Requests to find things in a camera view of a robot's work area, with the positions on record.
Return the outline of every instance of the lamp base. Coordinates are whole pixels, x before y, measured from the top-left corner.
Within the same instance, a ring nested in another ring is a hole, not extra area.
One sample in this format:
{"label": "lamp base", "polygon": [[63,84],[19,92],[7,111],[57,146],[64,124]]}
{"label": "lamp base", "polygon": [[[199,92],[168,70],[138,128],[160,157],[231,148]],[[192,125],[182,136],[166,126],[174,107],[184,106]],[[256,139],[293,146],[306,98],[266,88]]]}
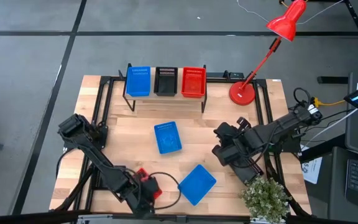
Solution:
{"label": "lamp base", "polygon": [[255,99],[255,90],[251,84],[247,84],[244,89],[240,87],[244,82],[236,82],[233,86],[230,87],[229,96],[230,99],[238,105],[248,105],[253,102]]}

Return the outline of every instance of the blue plastic basket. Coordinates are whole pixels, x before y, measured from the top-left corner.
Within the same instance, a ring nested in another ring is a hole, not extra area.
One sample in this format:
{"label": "blue plastic basket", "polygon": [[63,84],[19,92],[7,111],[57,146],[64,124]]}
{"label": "blue plastic basket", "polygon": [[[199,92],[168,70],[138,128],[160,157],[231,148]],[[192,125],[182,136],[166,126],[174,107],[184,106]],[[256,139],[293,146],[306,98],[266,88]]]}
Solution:
{"label": "blue plastic basket", "polygon": [[154,126],[158,149],[161,154],[181,149],[177,124],[174,121]]}
{"label": "blue plastic basket", "polygon": [[216,179],[200,164],[179,184],[182,194],[194,206],[216,184]]}
{"label": "blue plastic basket", "polygon": [[127,93],[131,96],[150,94],[150,67],[129,67],[127,71]]}

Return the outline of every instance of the white cable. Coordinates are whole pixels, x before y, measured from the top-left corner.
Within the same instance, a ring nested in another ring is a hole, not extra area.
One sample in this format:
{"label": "white cable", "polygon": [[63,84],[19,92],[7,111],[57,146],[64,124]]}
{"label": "white cable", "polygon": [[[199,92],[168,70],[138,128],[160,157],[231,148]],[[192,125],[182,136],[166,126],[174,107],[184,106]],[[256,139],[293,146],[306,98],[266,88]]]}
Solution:
{"label": "white cable", "polygon": [[246,8],[242,7],[242,6],[240,5],[240,3],[239,3],[239,0],[237,0],[237,4],[238,4],[241,8],[243,8],[243,10],[245,10],[245,11],[247,11],[247,12],[249,12],[249,13],[253,13],[253,14],[255,14],[255,15],[261,17],[264,21],[269,22],[267,19],[265,19],[263,16],[259,15],[258,13],[252,12],[252,11],[248,11]]}
{"label": "white cable", "polygon": [[336,121],[335,123],[333,123],[332,125],[328,126],[327,128],[324,128],[322,131],[320,131],[318,134],[316,134],[313,138],[311,138],[302,148],[301,151],[304,147],[306,147],[315,137],[319,136],[320,134],[322,134],[323,132],[327,131],[328,129],[332,128],[333,126],[335,126],[336,124],[338,124],[339,122],[345,120],[347,117],[349,117],[350,115],[352,115],[354,112],[356,112],[357,109],[354,109],[352,112],[348,113],[345,117],[341,118],[339,121]]}
{"label": "white cable", "polygon": [[306,21],[304,21],[304,22],[298,22],[297,25],[298,25],[298,24],[305,24],[305,23],[309,22],[312,18],[314,18],[314,17],[320,15],[320,14],[323,13],[325,10],[327,10],[327,9],[329,9],[330,7],[333,7],[333,6],[335,6],[336,4],[339,4],[339,3],[343,2],[343,1],[344,1],[344,0],[340,0],[340,1],[337,2],[337,3],[328,6],[327,8],[323,9],[323,10],[320,11],[319,13],[317,13],[317,14],[315,14],[314,16],[310,17],[308,20],[306,20]]}
{"label": "white cable", "polygon": [[[297,25],[298,25],[298,24],[305,24],[305,23],[309,22],[309,21],[312,20],[314,17],[316,17],[316,16],[320,15],[321,13],[323,13],[325,10],[327,10],[327,9],[329,9],[330,7],[333,7],[333,6],[335,6],[336,4],[339,4],[339,3],[343,2],[343,1],[344,1],[344,0],[340,0],[340,1],[338,1],[338,2],[336,2],[336,3],[334,3],[334,4],[332,4],[332,5],[328,6],[327,8],[323,9],[322,11],[319,11],[318,13],[316,13],[314,16],[310,17],[308,20],[306,20],[306,21],[304,21],[304,22],[298,22]],[[255,14],[255,15],[261,17],[264,21],[269,22],[267,19],[265,19],[263,16],[259,15],[258,13],[252,12],[252,11],[248,11],[245,7],[241,6],[240,3],[239,3],[239,0],[237,0],[237,4],[238,4],[243,10],[247,11],[248,13],[253,13],[253,14]]]}

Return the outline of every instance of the gray floor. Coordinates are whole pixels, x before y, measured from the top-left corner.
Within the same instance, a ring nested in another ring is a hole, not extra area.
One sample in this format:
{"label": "gray floor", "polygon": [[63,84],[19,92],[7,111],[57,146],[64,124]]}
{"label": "gray floor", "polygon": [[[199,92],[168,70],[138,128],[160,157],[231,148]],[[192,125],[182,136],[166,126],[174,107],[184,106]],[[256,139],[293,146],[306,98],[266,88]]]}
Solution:
{"label": "gray floor", "polygon": [[[71,30],[80,0],[0,0],[0,30]],[[240,0],[266,19],[284,7],[268,0]],[[358,1],[352,1],[358,13]],[[300,21],[330,4],[309,3]],[[264,31],[265,22],[241,9],[236,0],[125,1],[88,0],[80,30],[239,30]],[[357,30],[345,5],[339,4],[300,31]],[[40,124],[68,37],[0,37],[0,215],[8,212]],[[114,75],[126,64],[200,66],[208,71],[247,73],[260,62],[273,37],[77,37],[35,170],[24,213],[48,210],[55,165],[62,153],[57,125],[72,114],[83,75]],[[297,37],[283,42],[261,68],[259,78],[283,81],[287,103],[294,105],[295,87],[324,102],[341,100],[345,85],[319,85],[321,75],[347,76],[358,71],[358,37]],[[325,115],[345,105],[321,108]],[[344,123],[319,139],[343,133]],[[313,136],[310,131],[305,139]],[[312,211],[326,217],[330,158],[324,158],[317,185],[307,184]]]}

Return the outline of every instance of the potted plant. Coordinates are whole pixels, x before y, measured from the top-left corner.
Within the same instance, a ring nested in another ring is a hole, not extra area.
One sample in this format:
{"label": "potted plant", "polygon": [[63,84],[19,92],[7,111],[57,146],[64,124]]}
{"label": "potted plant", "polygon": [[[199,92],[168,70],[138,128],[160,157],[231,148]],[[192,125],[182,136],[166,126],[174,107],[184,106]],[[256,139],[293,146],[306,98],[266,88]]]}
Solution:
{"label": "potted plant", "polygon": [[252,218],[264,219],[269,223],[280,223],[289,212],[288,202],[291,198],[284,187],[273,179],[256,178],[248,189],[242,190],[240,198],[246,203]]}

